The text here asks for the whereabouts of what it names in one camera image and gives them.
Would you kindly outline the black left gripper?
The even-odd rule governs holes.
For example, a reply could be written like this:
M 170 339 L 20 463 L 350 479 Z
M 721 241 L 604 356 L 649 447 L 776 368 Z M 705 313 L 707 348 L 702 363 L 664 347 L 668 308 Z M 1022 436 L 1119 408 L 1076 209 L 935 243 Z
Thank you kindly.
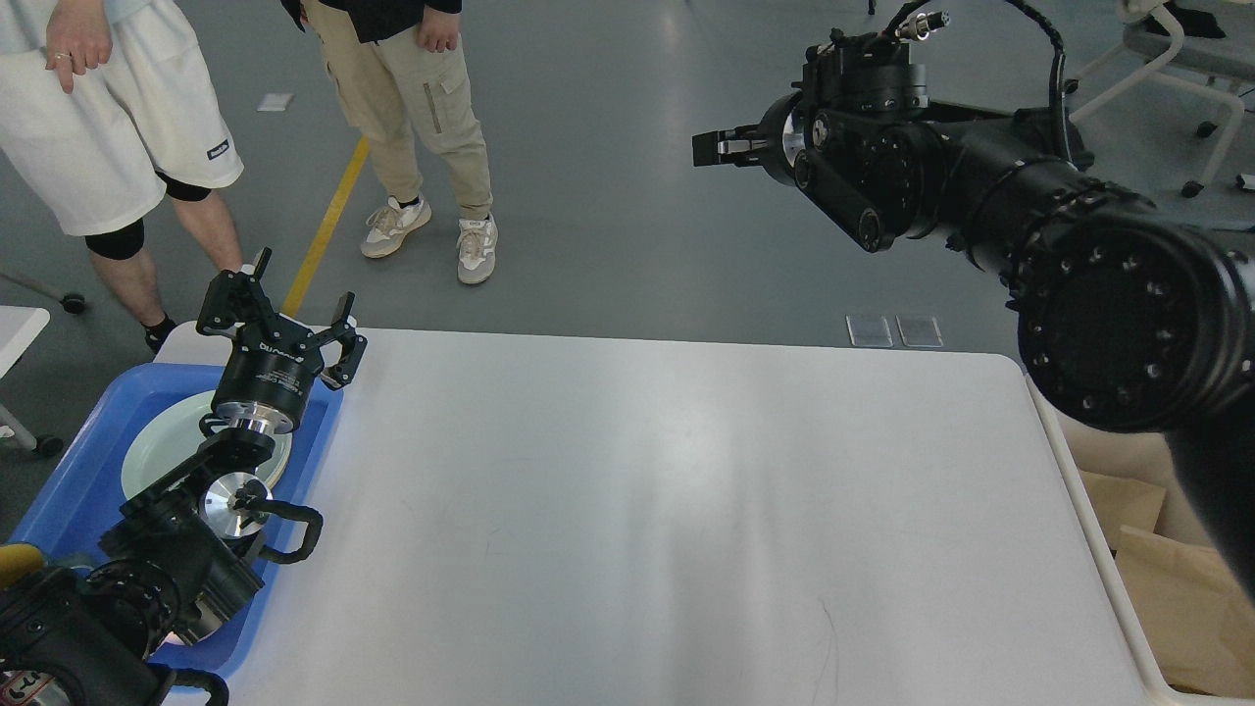
M 295 319 L 279 317 L 261 286 L 271 255 L 274 250 L 264 247 L 250 270 L 221 270 L 208 285 L 195 329 L 232 341 L 211 401 L 215 416 L 261 421 L 267 433 L 286 434 L 299 429 L 315 377 L 331 390 L 346 387 L 368 341 L 351 317 L 353 291 L 339 300 L 331 326 L 318 334 Z M 340 354 L 326 362 L 323 349 L 333 341 Z

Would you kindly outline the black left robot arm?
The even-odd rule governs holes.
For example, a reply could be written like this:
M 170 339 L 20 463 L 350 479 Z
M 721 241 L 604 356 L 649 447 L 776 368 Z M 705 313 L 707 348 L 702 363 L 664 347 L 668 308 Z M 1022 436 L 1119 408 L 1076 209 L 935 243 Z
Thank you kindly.
M 228 703 L 220 675 L 152 656 L 171 635 L 193 645 L 241 612 L 264 589 L 256 562 L 318 548 L 323 514 L 275 499 L 255 472 L 299 429 L 315 382 L 345 387 L 366 349 L 354 293 L 320 331 L 275 312 L 260 283 L 270 256 L 208 285 L 196 327 L 232 350 L 202 441 L 120 507 L 98 542 L 104 564 L 82 574 L 34 545 L 3 549 L 5 705 L 161 705 L 176 686 Z

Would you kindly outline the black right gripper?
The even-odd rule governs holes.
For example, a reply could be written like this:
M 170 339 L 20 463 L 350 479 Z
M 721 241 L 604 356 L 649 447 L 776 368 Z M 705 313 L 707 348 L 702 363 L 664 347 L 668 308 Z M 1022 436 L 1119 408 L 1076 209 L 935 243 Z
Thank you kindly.
M 759 125 L 735 125 L 693 135 L 693 166 L 762 167 L 772 179 L 796 186 L 797 155 L 806 149 L 806 127 L 796 125 L 801 93 L 768 107 Z

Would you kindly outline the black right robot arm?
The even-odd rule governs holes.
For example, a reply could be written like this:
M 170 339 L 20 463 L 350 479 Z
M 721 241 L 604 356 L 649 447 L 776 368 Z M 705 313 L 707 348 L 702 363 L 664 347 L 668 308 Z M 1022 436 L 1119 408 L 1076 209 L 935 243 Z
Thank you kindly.
M 862 250 L 948 231 L 1018 313 L 1035 387 L 1089 428 L 1163 434 L 1188 505 L 1246 593 L 1254 581 L 1252 258 L 1086 174 L 1049 38 L 1048 107 L 931 103 L 910 43 L 948 24 L 905 3 L 878 31 L 808 48 L 756 125 L 693 138 L 695 166 L 762 167 Z

